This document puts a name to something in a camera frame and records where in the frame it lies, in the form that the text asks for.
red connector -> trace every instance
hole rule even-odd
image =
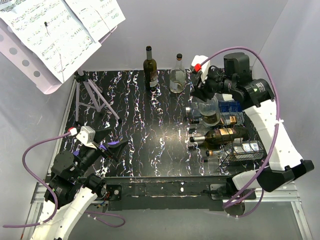
[[[201,70],[201,65],[200,65],[200,63],[197,63],[197,64],[194,66],[194,70],[195,70],[196,72],[199,72],[199,71]]]

lying bottle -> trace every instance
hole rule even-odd
[[[192,136],[190,137],[190,142],[207,142],[209,144],[227,144],[233,142],[235,139],[242,139],[246,141],[249,139],[248,130],[243,127],[234,127],[234,128],[221,128],[209,130],[203,136]]]
[[[237,116],[235,115],[229,115],[228,118],[227,117],[221,117],[220,121],[217,123],[217,127],[219,126],[230,126],[230,125],[235,125],[237,124]],[[203,124],[206,125],[205,122],[203,121],[203,119],[200,117],[198,119],[194,118],[194,119],[190,119],[189,121],[190,124]]]
[[[225,147],[205,152],[207,157],[217,157],[221,161],[227,157],[235,157],[237,161],[258,160],[263,158],[264,152],[260,149],[257,141],[243,141],[239,143],[228,143]]]

metal frame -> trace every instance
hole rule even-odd
[[[76,89],[76,82],[72,84],[71,91],[70,91],[70,96],[66,105],[66,109],[64,111],[61,127],[59,134],[63,134],[65,131],[66,123],[68,120],[68,115],[70,112],[70,106],[72,104],[73,96],[75,93]],[[52,155],[52,160],[50,164],[50,169],[51,166],[53,165],[53,160],[59,152],[59,148],[61,146],[62,141],[58,140],[56,142],[54,152]],[[210,176],[195,176],[195,177],[108,177],[108,181],[110,181],[112,184],[120,184],[120,185],[134,185],[134,184],[141,184],[141,183],[172,183],[172,180],[176,182],[183,182],[186,180],[191,180],[191,179],[198,179],[201,181],[201,184],[203,186],[210,185],[212,183],[219,184],[219,181],[223,181],[226,177],[219,176],[219,177],[210,177]],[[188,185],[185,183],[184,189],[188,189]],[[41,213],[41,206],[44,201],[44,193],[46,191],[46,188],[42,186],[41,184],[37,183],[33,197],[32,197],[32,202],[31,202],[31,207],[29,211],[28,218],[26,220],[27,223],[35,223],[36,220],[39,218],[39,215]],[[258,188],[255,191],[256,194],[256,199],[248,199],[245,200],[245,202],[257,202],[261,196],[261,188]],[[264,197],[262,199],[262,202],[290,202],[292,205],[292,209],[299,227],[299,230],[301,232],[301,236],[303,240],[312,240],[312,235],[307,223],[307,220],[305,218],[303,209],[301,207],[301,199],[298,194],[298,190],[296,188],[296,185],[294,182],[291,182],[287,184],[286,186],[282,186],[279,189],[275,190],[274,192],[266,192],[264,194]],[[100,201],[94,201],[92,204],[97,204],[100,203]],[[29,240],[32,233],[34,231],[34,228],[25,228],[23,231],[23,237],[21,238],[22,240]]]

clear glass bottle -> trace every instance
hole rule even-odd
[[[224,148],[205,152],[207,157],[217,157],[223,161],[227,157],[234,157],[237,161],[258,160],[264,156],[257,141],[243,141],[241,143],[228,143]]]
[[[217,125],[221,119],[221,113],[219,109],[219,102],[216,95],[207,101],[198,99],[198,109],[202,116],[203,125],[206,127],[212,127]]]
[[[170,91],[179,94],[186,86],[186,69],[182,65],[182,54],[176,55],[176,64],[170,71]]]

gray wall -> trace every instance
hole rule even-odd
[[[280,116],[297,150],[315,170],[297,179],[303,211],[314,239],[320,239],[320,2],[289,0],[261,56],[271,71],[280,100]],[[264,77],[257,63],[256,77]]]
[[[22,229],[2,228],[3,224],[24,224],[36,186],[22,165],[22,155],[30,145],[57,136],[72,81],[55,93],[44,95],[9,60],[0,54],[0,239],[18,240]],[[55,142],[31,150],[27,165],[44,178]]]
[[[142,69],[151,45],[158,69],[174,67],[182,53],[188,68],[195,55],[246,46],[260,51],[287,0],[118,0],[126,17],[85,70]]]

